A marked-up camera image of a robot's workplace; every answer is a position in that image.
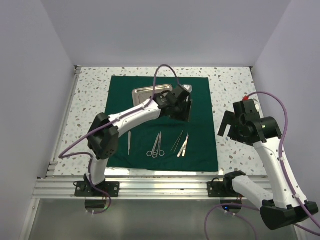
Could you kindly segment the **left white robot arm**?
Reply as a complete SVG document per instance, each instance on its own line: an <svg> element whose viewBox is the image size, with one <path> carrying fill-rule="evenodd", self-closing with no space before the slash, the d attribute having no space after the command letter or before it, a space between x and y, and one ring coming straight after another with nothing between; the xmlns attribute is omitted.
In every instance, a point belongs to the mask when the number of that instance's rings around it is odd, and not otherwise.
<svg viewBox="0 0 320 240"><path fill-rule="evenodd" d="M108 160L117 152L119 139L123 134L162 117L189 121L192 90L191 85L179 84L173 90L154 94L150 99L126 111L111 115L98 114L87 136L88 147L94 153L86 173L89 181L86 185L87 192L95 197L103 193Z"/></svg>

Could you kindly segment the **thin pointed steel tweezers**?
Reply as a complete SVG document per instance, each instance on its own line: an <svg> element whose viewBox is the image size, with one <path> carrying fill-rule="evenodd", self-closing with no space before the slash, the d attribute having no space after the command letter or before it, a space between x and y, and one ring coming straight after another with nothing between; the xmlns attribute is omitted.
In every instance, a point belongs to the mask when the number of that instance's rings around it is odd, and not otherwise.
<svg viewBox="0 0 320 240"><path fill-rule="evenodd" d="M184 131L182 130L181 133L180 133L180 135L179 135L178 138L176 139L174 145L172 146L171 152L174 153L174 152L176 151L176 149L177 149L177 147L178 147L178 145L179 145L179 143L180 143L180 140L181 140L181 138L182 138L183 133L184 133Z"/></svg>

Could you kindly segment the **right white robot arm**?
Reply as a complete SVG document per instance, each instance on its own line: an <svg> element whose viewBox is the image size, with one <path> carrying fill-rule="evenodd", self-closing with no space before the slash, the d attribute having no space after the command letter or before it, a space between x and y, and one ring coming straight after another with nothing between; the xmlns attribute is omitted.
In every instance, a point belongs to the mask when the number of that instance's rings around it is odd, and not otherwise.
<svg viewBox="0 0 320 240"><path fill-rule="evenodd" d="M258 153L271 186L271 192L254 183L243 171L225 174L223 192L227 196L240 194L260 212L264 224L276 230L300 223L319 212L316 202L309 201L301 190L286 153L280 145L282 132L273 117L261 117L252 99L235 102L234 111L224 113L218 132L253 147Z"/></svg>

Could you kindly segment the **steel surgical scissors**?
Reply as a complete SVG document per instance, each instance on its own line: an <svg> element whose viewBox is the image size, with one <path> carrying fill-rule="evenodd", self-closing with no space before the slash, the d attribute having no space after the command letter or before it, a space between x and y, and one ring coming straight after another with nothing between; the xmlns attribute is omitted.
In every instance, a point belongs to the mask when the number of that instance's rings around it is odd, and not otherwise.
<svg viewBox="0 0 320 240"><path fill-rule="evenodd" d="M163 157L165 155L165 151L162 150L162 132L158 135L158 141L157 141L157 150L155 150L152 154L153 158L157 157Z"/></svg>

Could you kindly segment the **steel ring-handled clamp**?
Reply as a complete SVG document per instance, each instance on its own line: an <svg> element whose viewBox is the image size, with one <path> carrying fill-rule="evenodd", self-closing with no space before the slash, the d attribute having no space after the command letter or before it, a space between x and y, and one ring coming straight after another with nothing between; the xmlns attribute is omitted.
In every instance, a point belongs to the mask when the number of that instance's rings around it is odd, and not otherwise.
<svg viewBox="0 0 320 240"><path fill-rule="evenodd" d="M158 144L158 141L159 141L159 137L160 137L160 134L157 135L155 141L154 141L154 144L153 144L153 147L151 150L149 150L147 153L146 153L146 156L147 157L152 157L152 158L157 158L158 157L158 151L156 150L156 147L157 147L157 144Z"/></svg>

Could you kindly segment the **green surgical drape cloth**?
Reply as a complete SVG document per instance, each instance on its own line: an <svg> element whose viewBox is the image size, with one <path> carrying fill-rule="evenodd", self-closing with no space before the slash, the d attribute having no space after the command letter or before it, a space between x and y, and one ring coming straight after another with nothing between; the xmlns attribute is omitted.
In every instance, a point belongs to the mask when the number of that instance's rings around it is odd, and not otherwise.
<svg viewBox="0 0 320 240"><path fill-rule="evenodd" d="M192 105L188 122L161 117L148 121L131 130L130 155L128 155L128 133L119 139L118 150L107 166L109 168L146 169L150 171L216 172L219 169L212 111L211 92L208 78L201 77L158 77L158 85L173 87L192 85ZM183 131L175 152L171 149ZM161 148L164 156L148 157L157 135L162 132ZM184 157L177 157L187 134L188 143Z"/></svg>

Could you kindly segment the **steel scalpel handle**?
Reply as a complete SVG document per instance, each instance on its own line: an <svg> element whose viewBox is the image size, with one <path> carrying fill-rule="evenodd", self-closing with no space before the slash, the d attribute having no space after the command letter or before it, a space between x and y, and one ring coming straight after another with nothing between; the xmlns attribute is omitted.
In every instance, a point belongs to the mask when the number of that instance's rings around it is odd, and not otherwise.
<svg viewBox="0 0 320 240"><path fill-rule="evenodd" d="M132 136L132 133L131 133L131 131L129 131L128 132L128 145L127 145L128 156L130 155L130 150L131 150L131 136Z"/></svg>

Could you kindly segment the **stainless steel instrument tray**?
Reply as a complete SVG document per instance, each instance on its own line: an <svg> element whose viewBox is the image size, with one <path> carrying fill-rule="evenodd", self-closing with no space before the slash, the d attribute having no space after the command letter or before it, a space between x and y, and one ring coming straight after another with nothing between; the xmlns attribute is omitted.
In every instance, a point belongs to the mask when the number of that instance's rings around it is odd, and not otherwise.
<svg viewBox="0 0 320 240"><path fill-rule="evenodd" d="M171 84L161 84L155 86L155 94L162 93L164 91L172 91L173 86ZM146 100L148 100L153 93L153 86L140 87L132 90L132 102L133 106L136 107Z"/></svg>

